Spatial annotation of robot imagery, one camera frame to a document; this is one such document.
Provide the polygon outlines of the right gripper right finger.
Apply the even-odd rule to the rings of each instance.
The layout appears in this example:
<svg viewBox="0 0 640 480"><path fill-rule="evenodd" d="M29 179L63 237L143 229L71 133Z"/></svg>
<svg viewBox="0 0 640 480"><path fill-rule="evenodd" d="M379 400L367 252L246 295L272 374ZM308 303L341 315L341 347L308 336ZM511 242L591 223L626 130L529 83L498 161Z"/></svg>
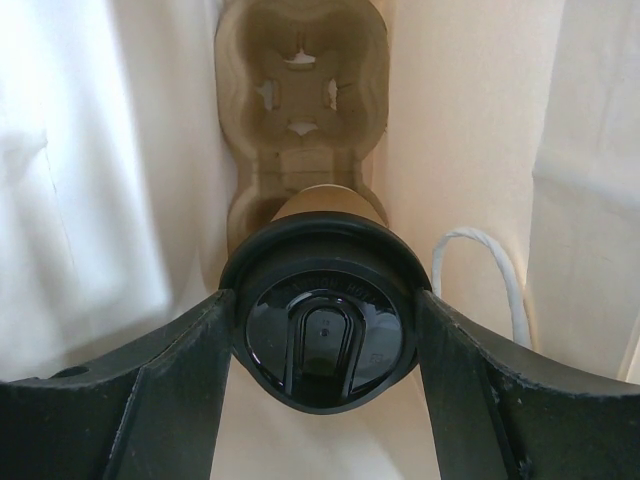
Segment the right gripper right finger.
<svg viewBox="0 0 640 480"><path fill-rule="evenodd" d="M519 346L428 291L416 335L442 478L638 478L637 385Z"/></svg>

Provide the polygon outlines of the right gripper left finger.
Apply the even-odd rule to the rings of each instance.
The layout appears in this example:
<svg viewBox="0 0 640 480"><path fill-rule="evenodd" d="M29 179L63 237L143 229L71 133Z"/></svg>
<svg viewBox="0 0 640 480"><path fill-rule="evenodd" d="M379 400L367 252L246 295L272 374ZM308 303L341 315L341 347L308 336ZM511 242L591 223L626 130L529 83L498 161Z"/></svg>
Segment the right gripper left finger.
<svg viewBox="0 0 640 480"><path fill-rule="evenodd" d="M4 479L207 479L234 294L46 379L1 385Z"/></svg>

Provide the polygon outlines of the black coffee cup lid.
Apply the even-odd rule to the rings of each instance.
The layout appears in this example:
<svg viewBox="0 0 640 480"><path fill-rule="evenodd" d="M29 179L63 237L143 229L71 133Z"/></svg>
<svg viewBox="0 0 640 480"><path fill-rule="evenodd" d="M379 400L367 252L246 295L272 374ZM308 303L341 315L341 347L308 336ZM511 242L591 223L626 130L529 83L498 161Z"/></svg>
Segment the black coffee cup lid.
<svg viewBox="0 0 640 480"><path fill-rule="evenodd" d="M411 372L415 296L430 286L396 234L330 211L272 221L220 278L236 296L238 361L274 399L313 415L360 407Z"/></svg>

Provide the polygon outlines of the brown paper bag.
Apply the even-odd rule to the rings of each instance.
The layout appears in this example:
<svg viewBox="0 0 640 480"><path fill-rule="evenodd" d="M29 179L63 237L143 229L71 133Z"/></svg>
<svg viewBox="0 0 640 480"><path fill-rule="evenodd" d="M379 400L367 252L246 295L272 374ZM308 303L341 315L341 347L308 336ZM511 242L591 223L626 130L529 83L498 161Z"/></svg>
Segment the brown paper bag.
<svg viewBox="0 0 640 480"><path fill-rule="evenodd" d="M50 378L213 294L238 170L218 116L231 1L1 5L1 385ZM369 1L389 114L362 164L424 290L639 388L639 5ZM444 479L419 356L297 411L231 360L207 479Z"/></svg>

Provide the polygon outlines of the brown paper coffee cup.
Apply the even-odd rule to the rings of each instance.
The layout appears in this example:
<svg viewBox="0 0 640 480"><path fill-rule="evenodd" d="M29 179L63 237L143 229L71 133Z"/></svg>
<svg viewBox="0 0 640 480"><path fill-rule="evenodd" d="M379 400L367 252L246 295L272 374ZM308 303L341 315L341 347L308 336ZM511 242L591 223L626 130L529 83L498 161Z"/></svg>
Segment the brown paper coffee cup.
<svg viewBox="0 0 640 480"><path fill-rule="evenodd" d="M344 186L322 184L306 188L288 199L273 221L305 212L341 212L357 215L386 226L374 206L356 191Z"/></svg>

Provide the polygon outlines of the cardboard cup carrier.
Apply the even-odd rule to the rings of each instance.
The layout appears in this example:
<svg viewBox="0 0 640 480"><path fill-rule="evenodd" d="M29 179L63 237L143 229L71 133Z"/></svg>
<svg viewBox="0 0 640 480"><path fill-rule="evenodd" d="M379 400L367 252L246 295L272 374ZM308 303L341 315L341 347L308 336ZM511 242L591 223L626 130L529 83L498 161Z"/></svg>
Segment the cardboard cup carrier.
<svg viewBox="0 0 640 480"><path fill-rule="evenodd" d="M237 248L293 196L333 184L387 215L362 164L389 114L386 24L369 1L231 1L215 35L218 116L238 170Z"/></svg>

